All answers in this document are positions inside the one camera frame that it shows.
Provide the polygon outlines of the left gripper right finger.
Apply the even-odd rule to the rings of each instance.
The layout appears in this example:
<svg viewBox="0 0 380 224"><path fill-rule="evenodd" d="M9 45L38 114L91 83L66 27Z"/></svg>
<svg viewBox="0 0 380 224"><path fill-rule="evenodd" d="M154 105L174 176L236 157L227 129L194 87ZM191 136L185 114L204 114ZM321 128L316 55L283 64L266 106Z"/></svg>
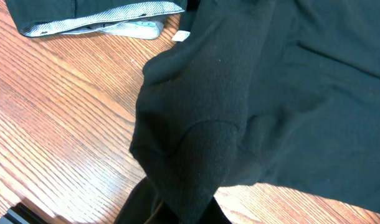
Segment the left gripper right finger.
<svg viewBox="0 0 380 224"><path fill-rule="evenodd" d="M231 222L221 210L216 199L213 198L202 214L201 224L231 224Z"/></svg>

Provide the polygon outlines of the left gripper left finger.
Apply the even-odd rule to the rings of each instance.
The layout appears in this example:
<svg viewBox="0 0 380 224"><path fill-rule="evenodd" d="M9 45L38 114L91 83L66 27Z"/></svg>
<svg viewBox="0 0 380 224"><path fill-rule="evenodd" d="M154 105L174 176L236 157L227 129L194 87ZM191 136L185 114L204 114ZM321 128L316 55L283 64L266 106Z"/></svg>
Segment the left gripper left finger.
<svg viewBox="0 0 380 224"><path fill-rule="evenodd" d="M145 177L131 191L114 224L163 224L161 198Z"/></svg>

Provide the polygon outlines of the black t-shirt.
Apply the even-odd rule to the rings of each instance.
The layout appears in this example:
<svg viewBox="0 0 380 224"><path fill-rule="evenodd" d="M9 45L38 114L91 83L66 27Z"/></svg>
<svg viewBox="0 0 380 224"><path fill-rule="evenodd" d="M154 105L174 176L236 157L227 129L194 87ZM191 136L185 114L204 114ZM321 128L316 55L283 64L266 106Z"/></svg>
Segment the black t-shirt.
<svg viewBox="0 0 380 224"><path fill-rule="evenodd" d="M256 183L380 213L380 1L201 1L143 74L130 151L181 223Z"/></svg>

